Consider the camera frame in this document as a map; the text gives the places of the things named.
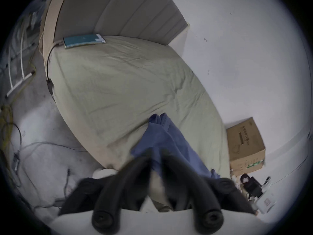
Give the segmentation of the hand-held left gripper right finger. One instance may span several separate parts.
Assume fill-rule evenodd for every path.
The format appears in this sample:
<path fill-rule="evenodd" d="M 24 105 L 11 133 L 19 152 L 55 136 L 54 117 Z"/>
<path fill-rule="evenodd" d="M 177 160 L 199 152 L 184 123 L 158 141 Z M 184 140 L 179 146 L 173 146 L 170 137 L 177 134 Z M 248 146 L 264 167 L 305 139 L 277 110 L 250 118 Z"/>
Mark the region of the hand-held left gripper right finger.
<path fill-rule="evenodd" d="M 254 215 L 251 205 L 231 179 L 200 176 L 167 149 L 161 149 L 161 161 L 166 197 L 174 204 L 174 211 L 193 210 L 198 233 L 213 234 L 221 229 L 222 210 Z"/>

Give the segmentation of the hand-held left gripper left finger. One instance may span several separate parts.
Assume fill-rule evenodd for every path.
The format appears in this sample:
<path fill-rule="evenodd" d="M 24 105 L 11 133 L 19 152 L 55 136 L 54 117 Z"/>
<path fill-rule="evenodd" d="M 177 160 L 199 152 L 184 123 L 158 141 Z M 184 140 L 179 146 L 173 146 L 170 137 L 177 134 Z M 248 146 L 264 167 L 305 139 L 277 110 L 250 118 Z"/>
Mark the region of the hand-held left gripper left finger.
<path fill-rule="evenodd" d="M 116 234 L 121 210 L 139 211 L 148 196 L 151 165 L 152 149 L 146 149 L 115 174 L 82 179 L 58 214 L 69 218 L 61 234 Z"/>

